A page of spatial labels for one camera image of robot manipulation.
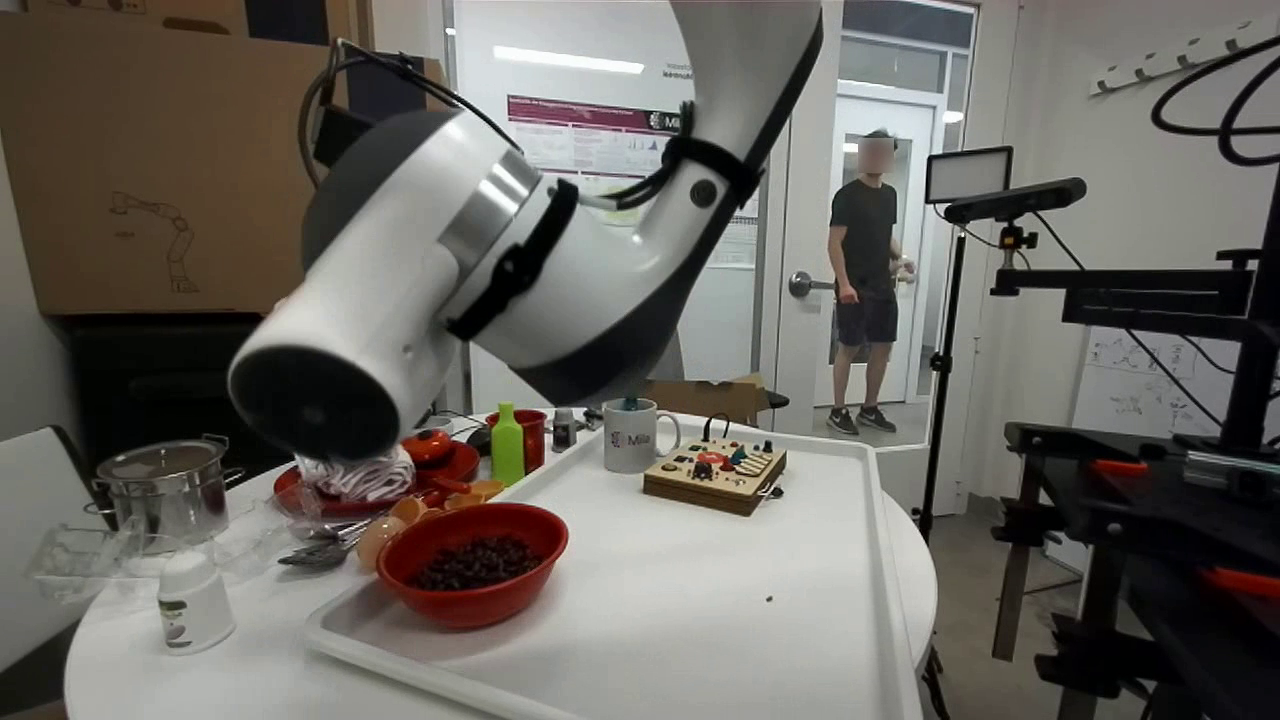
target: wall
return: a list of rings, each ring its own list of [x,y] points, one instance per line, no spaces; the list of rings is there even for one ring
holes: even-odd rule
[[[1274,168],[1243,170],[1222,163],[1213,140],[1157,130],[1148,113],[1172,81],[1099,99],[1093,77],[1264,16],[1274,18],[1271,0],[1158,0],[1157,22],[1153,0],[988,0],[984,26],[1011,26],[996,41],[996,54],[1011,41],[1011,62],[984,62],[990,37],[981,31],[973,117],[988,113],[988,128],[977,128],[969,145],[1011,140],[1017,184],[1085,176],[1086,198],[1051,220],[1093,267],[1184,267],[1213,263],[1214,247],[1256,247]],[[1236,89],[1241,71],[1190,91],[1174,117],[1214,122]],[[977,338],[965,367],[973,386],[960,414],[965,480],[988,494],[1011,491],[1021,473],[1002,451],[1002,424],[1067,420],[1085,357],[1085,327],[1061,322],[1061,291],[988,295],[996,263],[977,256],[965,288],[973,303],[965,334]],[[1049,236],[1032,263],[1067,267]]]
[[[444,0],[373,0],[366,6],[381,51],[449,58]]]
[[[68,360],[37,313],[0,145],[0,441],[45,424],[63,424],[76,435]]]

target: white table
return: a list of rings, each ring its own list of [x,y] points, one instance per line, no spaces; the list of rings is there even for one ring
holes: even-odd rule
[[[271,477],[245,484],[241,510],[257,509],[257,521],[271,521],[266,491]],[[901,580],[901,605],[907,618],[907,652],[925,661],[936,618],[936,571],[927,545],[920,539],[907,510],[878,491],[883,548]],[[232,539],[266,536],[257,521],[232,521]],[[151,608],[151,585],[114,580],[84,616],[68,670],[63,699],[72,720],[222,720],[222,717],[266,717],[266,720],[350,720],[350,717],[432,717],[450,720],[466,709],[432,699],[416,687],[355,670],[323,661],[303,645],[303,618],[341,593],[360,586],[366,577],[355,563],[299,577],[276,569],[261,539],[265,563],[245,563],[232,577],[235,634],[200,657],[161,652],[161,616]]]

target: robotic arm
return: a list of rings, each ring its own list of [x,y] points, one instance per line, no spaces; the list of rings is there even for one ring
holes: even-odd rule
[[[635,230],[477,117],[363,130],[309,209],[303,284],[232,360],[241,414],[299,454],[373,454],[428,412],[459,338],[554,402],[641,386],[820,54],[820,0],[673,0],[695,128]]]

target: shorts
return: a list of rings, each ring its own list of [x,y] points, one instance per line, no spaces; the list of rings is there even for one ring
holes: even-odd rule
[[[854,303],[834,303],[832,313],[832,357],[834,342],[853,348],[854,360],[865,360],[869,342],[891,342],[896,338],[896,295],[888,291],[860,291]]]

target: sneakers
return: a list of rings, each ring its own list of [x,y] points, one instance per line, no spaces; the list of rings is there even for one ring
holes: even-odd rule
[[[888,424],[888,414],[878,407],[860,407],[854,428],[896,431],[896,424]]]
[[[832,407],[828,424],[832,424],[834,431],[854,435],[854,424],[853,424],[849,407]]]

